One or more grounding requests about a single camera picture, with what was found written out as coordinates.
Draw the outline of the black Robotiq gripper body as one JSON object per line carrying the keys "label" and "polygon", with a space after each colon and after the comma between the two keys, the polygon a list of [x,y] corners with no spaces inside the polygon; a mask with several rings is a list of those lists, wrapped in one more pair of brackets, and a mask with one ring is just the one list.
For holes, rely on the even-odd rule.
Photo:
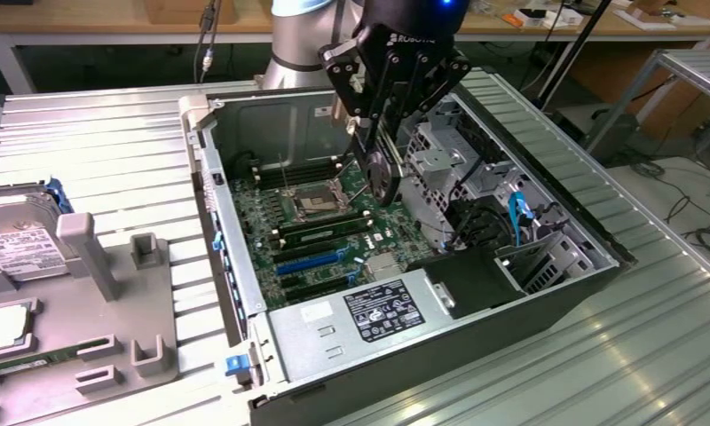
{"label": "black Robotiq gripper body", "polygon": [[362,59],[385,59],[390,51],[449,54],[469,8],[467,1],[363,1],[353,37]]}

